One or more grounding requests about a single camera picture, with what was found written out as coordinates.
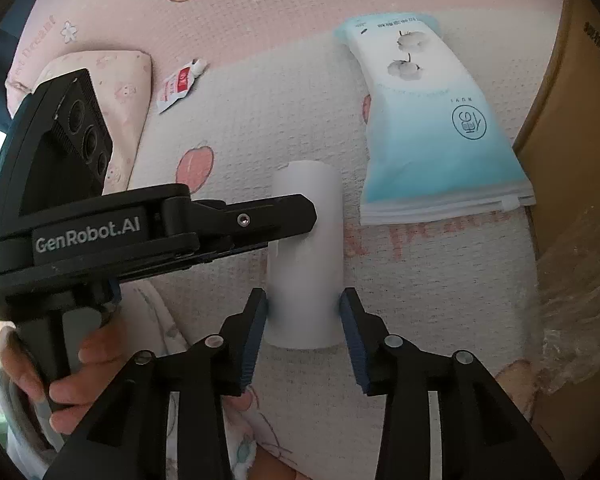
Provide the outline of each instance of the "cotton flower print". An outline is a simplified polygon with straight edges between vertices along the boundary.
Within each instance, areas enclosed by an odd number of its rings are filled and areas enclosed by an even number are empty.
[[[64,42],[69,43],[76,41],[75,35],[78,33],[78,28],[74,27],[70,22],[64,22],[64,27],[60,31],[60,34],[64,36]]]
[[[404,34],[400,31],[400,37],[398,38],[398,48],[403,52],[422,52],[429,43],[429,37],[418,30],[414,32],[405,32]]]
[[[422,67],[416,62],[411,61],[411,54],[409,59],[397,59],[390,63],[387,67],[389,75],[393,75],[403,79],[404,81],[414,81],[422,77]]]

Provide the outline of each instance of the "human hand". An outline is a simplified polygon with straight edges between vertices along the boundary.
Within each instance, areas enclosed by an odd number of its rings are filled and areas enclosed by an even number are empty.
[[[98,396],[125,364],[125,331],[119,316],[88,335],[80,344],[78,359],[83,364],[78,373],[54,381],[49,396],[64,410],[51,415],[54,431],[70,434]],[[22,345],[11,327],[0,331],[2,368],[33,402],[45,399],[45,390]]]

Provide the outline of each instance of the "camera lens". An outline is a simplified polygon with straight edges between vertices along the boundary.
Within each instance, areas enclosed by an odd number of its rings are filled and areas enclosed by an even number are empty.
[[[91,160],[97,145],[98,136],[96,135],[96,130],[93,126],[89,126],[84,133],[84,140],[82,141],[82,155],[86,160]]]
[[[103,176],[104,172],[107,171],[107,155],[104,152],[98,157],[98,167],[96,169],[100,176]]]
[[[84,120],[84,104],[82,101],[76,101],[69,110],[69,130],[72,134],[78,133],[82,121]]]

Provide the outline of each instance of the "peach print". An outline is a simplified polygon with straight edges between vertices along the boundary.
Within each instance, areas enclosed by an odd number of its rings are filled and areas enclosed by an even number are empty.
[[[176,170],[176,182],[187,184],[192,193],[200,190],[214,167],[214,150],[209,146],[194,148],[185,153]]]
[[[367,95],[362,101],[362,120],[369,122],[369,113],[371,112],[371,95]]]

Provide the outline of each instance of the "white cylinder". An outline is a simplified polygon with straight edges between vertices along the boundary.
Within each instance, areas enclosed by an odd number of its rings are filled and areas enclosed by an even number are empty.
[[[342,177],[335,168],[298,160],[273,176],[273,196],[302,194],[314,203],[317,221],[301,236],[269,244],[267,343],[316,349],[344,341],[338,313],[344,289]]]

